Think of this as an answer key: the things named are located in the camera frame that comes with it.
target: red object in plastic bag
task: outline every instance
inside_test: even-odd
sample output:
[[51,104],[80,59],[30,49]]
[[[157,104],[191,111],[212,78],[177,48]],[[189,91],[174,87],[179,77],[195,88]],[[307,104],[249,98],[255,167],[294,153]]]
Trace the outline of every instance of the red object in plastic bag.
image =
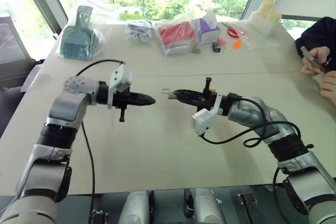
[[189,22],[182,22],[169,27],[159,27],[159,33],[165,46],[196,37],[196,33]]

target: dark sleeve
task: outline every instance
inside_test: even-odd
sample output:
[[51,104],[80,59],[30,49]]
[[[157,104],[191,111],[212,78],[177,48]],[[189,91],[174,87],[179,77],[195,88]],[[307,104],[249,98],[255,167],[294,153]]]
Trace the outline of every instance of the dark sleeve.
[[308,51],[315,47],[329,47],[330,55],[334,57],[336,44],[336,19],[324,17],[317,21],[312,27],[304,31],[296,42],[299,55],[302,57],[301,46]]

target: scissors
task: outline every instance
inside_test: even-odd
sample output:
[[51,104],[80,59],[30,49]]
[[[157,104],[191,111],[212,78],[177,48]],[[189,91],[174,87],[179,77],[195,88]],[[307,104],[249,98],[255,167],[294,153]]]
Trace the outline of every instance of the scissors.
[[240,28],[233,28],[230,25],[227,25],[226,23],[222,22],[222,24],[224,26],[227,27],[227,34],[229,34],[229,36],[233,37],[233,38],[239,38],[239,35],[245,35],[246,31],[244,29],[240,29]]

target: person's hand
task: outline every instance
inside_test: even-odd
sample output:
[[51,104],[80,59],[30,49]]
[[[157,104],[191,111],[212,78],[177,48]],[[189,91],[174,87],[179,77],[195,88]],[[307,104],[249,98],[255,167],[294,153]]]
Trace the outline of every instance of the person's hand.
[[[325,63],[328,55],[330,54],[330,49],[328,47],[315,47],[309,51],[319,63]],[[302,59],[304,64],[301,72],[309,76],[315,76],[321,72],[321,69],[313,67],[311,63],[304,57]]]
[[330,71],[323,76],[320,88],[320,94],[336,105],[336,71]]

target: floor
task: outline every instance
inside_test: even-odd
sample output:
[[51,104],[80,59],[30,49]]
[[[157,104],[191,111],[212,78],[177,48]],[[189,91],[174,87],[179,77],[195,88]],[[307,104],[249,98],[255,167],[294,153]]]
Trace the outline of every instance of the floor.
[[[257,210],[263,224],[284,224],[281,219],[271,192],[264,186],[239,186],[212,188],[214,195],[222,201],[221,209],[228,224],[249,224],[243,207],[239,204],[237,194],[251,192],[257,200]],[[291,205],[283,188],[277,189],[280,205],[292,224],[308,223],[308,218],[302,216]],[[96,199],[95,209],[109,213],[109,223],[118,223],[123,204],[128,193],[104,194]],[[12,200],[12,197],[0,197],[0,209]],[[155,191],[154,224],[172,222],[193,222],[183,214],[183,190]],[[87,223],[90,198],[88,196],[68,196],[59,203],[60,224]]]

